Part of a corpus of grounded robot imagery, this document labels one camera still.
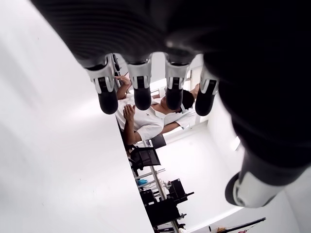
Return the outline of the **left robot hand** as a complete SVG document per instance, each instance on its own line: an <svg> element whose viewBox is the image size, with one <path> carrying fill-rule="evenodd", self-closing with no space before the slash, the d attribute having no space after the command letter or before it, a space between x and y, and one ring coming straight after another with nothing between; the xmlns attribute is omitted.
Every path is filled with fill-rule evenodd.
<svg viewBox="0 0 311 233"><path fill-rule="evenodd" d="M178 109L203 55L196 112L219 94L244 148L228 183L236 206L268 204L311 165L311 3L308 0L35 0L88 72L101 110L118 107L110 54L127 63L136 107L151 104L151 54L166 56L167 104Z"/></svg>

